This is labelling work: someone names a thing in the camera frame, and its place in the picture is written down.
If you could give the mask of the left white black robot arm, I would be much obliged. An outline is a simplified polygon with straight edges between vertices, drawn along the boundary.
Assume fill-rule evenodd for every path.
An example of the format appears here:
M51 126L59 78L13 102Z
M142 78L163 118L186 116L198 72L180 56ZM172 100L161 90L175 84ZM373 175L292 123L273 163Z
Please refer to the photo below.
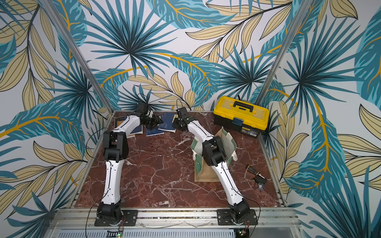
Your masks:
M104 195L97 208L96 223L100 225L120 226L123 221L121 210L120 184L125 159L129 153L127 137L139 126L152 130L163 121L153 114L146 103L138 103L135 111L112 130L103 134L103 156L106 161L106 180Z

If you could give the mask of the green beige canvas bag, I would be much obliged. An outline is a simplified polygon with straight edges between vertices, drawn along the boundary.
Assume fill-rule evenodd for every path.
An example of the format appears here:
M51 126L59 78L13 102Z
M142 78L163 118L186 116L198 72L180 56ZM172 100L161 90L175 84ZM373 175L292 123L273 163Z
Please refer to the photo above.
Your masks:
M222 144L225 149L225 153L228 156L228 166L231 165L233 161L237 161L236 148L237 144L233 139L232 135L227 132L224 127L215 135L222 139ZM202 157L202 143L195 138L191 144L191 149L193 152L194 160L194 181L195 182L219 182L219 178L214 170L208 166Z

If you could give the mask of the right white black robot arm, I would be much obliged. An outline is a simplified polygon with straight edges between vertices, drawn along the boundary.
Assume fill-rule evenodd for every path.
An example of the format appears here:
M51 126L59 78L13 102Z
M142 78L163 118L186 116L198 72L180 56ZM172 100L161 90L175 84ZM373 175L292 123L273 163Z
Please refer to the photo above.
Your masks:
M188 114L185 107L177 109L177 114L178 117L174 119L172 126L181 131L189 131L202 143L202 157L217 174L226 193L231 221L235 224L245 222L250 207L229 172L228 157L221 137L209 133L198 120Z

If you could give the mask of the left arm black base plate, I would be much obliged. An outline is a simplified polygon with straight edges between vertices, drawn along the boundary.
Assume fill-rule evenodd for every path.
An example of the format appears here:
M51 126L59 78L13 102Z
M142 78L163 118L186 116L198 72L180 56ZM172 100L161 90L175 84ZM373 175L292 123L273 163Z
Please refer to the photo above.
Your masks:
M98 212L94 223L95 227L122 227L135 226L137 221L137 210L117 210L116 212Z

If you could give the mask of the blue book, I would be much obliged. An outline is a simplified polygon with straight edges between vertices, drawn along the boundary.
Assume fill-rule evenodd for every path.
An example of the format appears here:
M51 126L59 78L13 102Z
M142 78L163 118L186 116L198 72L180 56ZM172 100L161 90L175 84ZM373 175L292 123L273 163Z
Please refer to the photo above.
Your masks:
M176 132L176 129L173 127L173 121L177 117L178 115L175 113L164 113L164 115L161 117L163 123L159 125L158 129L161 131Z
M127 137L131 137L135 134L142 133L142 125L141 125L140 117L129 116L127 118L127 121L123 123L123 127L121 127L121 129L123 129Z
M146 129L146 136L155 136L155 135L161 135L164 134L165 131L154 129L154 130L148 130Z

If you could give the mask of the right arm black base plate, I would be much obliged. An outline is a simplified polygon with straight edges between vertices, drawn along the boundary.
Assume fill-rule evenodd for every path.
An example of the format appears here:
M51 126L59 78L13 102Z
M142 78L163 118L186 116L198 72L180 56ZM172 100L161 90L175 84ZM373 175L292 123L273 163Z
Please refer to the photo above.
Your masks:
M254 226L258 224L258 217L256 211L251 209L248 215L238 222L234 222L233 214L230 209L218 209L217 210L217 221L219 226L229 226L229 225L250 225Z

